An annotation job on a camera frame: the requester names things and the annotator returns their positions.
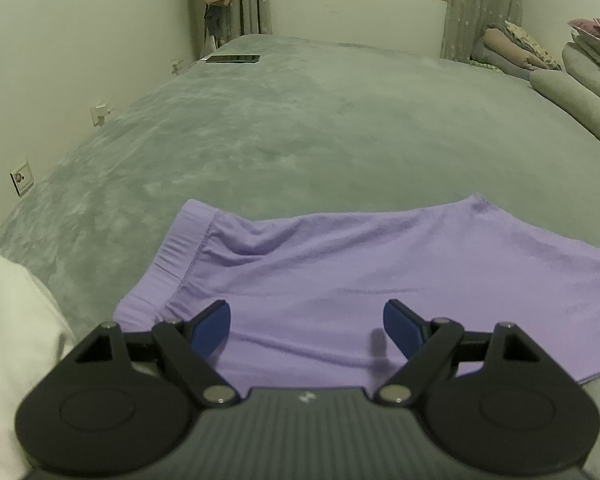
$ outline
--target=blue gripper pad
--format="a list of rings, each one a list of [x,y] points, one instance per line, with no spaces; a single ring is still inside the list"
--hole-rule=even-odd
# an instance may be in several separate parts
[[[384,305],[382,322],[384,331],[407,359],[411,359],[426,342],[423,334],[426,322],[397,301],[387,301]]]
[[[220,343],[229,336],[230,327],[231,309],[224,302],[195,326],[191,333],[191,349],[204,360],[209,359]]]

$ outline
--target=metal screw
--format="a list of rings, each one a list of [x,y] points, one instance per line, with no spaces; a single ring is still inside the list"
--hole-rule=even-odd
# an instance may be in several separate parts
[[[411,397],[411,390],[401,384],[389,384],[380,390],[379,395],[386,402],[400,404]]]
[[[209,402],[224,404],[234,400],[235,390],[229,386],[224,386],[224,384],[216,384],[216,386],[205,388],[202,396]]]

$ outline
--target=bed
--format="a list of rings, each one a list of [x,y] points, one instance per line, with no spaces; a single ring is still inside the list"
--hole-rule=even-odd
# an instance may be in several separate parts
[[[348,44],[245,36],[73,150],[0,229],[0,254],[76,335],[109,319],[196,198],[248,219],[405,210],[479,192],[600,247],[600,142],[527,81]],[[586,386],[600,407],[600,379]],[[600,439],[587,463],[600,478]]]

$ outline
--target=white logo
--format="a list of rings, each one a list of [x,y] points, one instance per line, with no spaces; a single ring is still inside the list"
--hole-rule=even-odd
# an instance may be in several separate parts
[[[305,404],[308,404],[309,402],[314,402],[314,400],[317,398],[318,396],[313,392],[305,392],[301,395],[298,395],[298,400],[304,402]]]

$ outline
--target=stack of bedding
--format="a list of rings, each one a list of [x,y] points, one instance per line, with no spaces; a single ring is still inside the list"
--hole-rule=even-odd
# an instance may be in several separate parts
[[[535,72],[531,86],[600,140],[600,19],[571,20],[573,43],[562,51],[566,73]]]
[[[515,23],[489,25],[478,38],[470,64],[501,70],[529,81],[535,70],[560,70],[560,65],[522,27]]]

